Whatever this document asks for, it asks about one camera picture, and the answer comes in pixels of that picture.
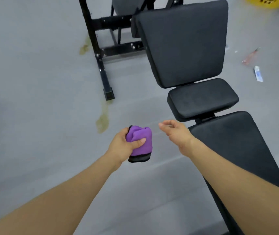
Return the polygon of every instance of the yellow bucket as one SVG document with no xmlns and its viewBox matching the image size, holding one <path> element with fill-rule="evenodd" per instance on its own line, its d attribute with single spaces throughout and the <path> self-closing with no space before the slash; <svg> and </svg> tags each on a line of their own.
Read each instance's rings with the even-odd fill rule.
<svg viewBox="0 0 279 235">
<path fill-rule="evenodd" d="M 267 8 L 279 8 L 279 0 L 247 0 L 250 3 Z"/>
</svg>

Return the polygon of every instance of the floor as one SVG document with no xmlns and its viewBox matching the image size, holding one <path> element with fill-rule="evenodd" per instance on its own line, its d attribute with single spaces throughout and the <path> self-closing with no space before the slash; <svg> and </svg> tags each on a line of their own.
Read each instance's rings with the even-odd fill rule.
<svg viewBox="0 0 279 235">
<path fill-rule="evenodd" d="M 279 165 L 279 10 L 228 1 L 229 49 L 220 77 L 240 101 L 222 114 L 251 113 Z M 111 0 L 87 2 L 93 18 L 110 14 Z M 75 235 L 227 231 L 196 167 L 158 129 L 173 118 L 169 89 L 157 85 L 145 53 L 105 63 L 116 97 L 105 102 L 93 52 L 82 49 L 86 37 L 78 0 L 0 0 L 0 218 L 88 167 L 121 128 L 140 125 L 153 131 L 151 159 L 124 163 Z M 130 39 L 124 31 L 122 41 Z M 109 31 L 99 31 L 98 40 L 113 44 Z M 254 62 L 243 66 L 257 47 Z M 254 65 L 264 82 L 256 81 Z"/>
</svg>

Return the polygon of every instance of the weight bench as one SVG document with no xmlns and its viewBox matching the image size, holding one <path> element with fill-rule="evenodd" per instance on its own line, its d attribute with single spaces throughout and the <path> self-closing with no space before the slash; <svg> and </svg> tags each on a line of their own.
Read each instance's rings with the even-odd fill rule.
<svg viewBox="0 0 279 235">
<path fill-rule="evenodd" d="M 105 57 L 144 50 L 141 41 L 132 41 L 121 44 L 121 30 L 123 28 L 135 27 L 134 24 L 132 24 L 132 16 L 144 10 L 153 10 L 153 4 L 155 1 L 156 0 L 113 0 L 111 4 L 110 16 L 92 19 L 86 0 L 79 0 L 107 101 L 114 99 L 114 94 L 112 88 L 110 87 L 102 59 Z M 182 4 L 183 0 L 168 0 L 166 8 Z M 100 48 L 97 41 L 96 31 L 105 29 L 110 30 L 114 45 Z M 118 30 L 118 41 L 115 39 L 113 33 L 114 30 Z"/>
<path fill-rule="evenodd" d="M 235 165 L 279 187 L 279 168 L 251 115 L 238 111 L 215 116 L 239 101 L 226 81 L 210 79 L 223 68 L 227 1 L 144 11 L 134 19 L 157 84 L 176 87 L 167 98 L 175 118 L 195 120 L 196 125 L 189 130 L 196 138 Z M 243 234 L 206 183 L 229 234 Z"/>
</svg>

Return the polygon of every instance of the metal frame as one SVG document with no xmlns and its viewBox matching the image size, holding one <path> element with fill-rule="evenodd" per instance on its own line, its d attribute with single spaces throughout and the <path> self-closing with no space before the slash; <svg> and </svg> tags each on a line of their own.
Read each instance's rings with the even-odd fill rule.
<svg viewBox="0 0 279 235">
<path fill-rule="evenodd" d="M 142 5 L 139 8 L 139 11 L 143 11 L 146 7 L 148 10 L 154 9 L 153 4 L 155 1 L 156 0 L 143 0 Z M 88 30 L 91 45 L 93 46 L 95 58 L 98 64 L 98 69 L 103 84 L 103 92 L 105 94 L 105 98 L 107 101 L 112 100 L 114 99 L 114 94 L 112 88 L 110 87 L 109 80 L 102 59 L 108 56 L 142 51 L 144 50 L 143 43 L 142 41 L 134 41 L 134 42 L 121 44 L 121 30 L 123 28 L 131 27 L 132 15 L 114 16 L 113 15 L 114 9 L 113 6 L 111 6 L 110 16 L 102 17 L 98 19 L 92 19 L 86 0 L 79 0 L 79 3 L 82 9 L 82 13 Z M 183 0 L 169 0 L 167 4 L 167 8 L 177 5 L 179 3 L 183 4 Z M 114 45 L 100 48 L 97 41 L 96 31 L 105 30 L 105 29 L 110 30 L 112 39 L 114 41 Z M 113 34 L 114 30 L 118 30 L 118 41 L 116 41 L 114 37 Z"/>
</svg>

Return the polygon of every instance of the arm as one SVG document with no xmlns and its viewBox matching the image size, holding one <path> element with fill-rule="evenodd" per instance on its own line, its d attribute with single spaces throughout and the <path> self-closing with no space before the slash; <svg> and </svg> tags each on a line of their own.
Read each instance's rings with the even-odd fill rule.
<svg viewBox="0 0 279 235">
<path fill-rule="evenodd" d="M 159 127 L 192 160 L 245 234 L 279 234 L 279 187 L 216 154 L 183 123 L 167 120 Z"/>
<path fill-rule="evenodd" d="M 126 142 L 127 133 L 128 128 L 121 130 L 90 167 L 2 218 L 0 234 L 73 234 L 111 173 L 146 141 Z"/>
</svg>

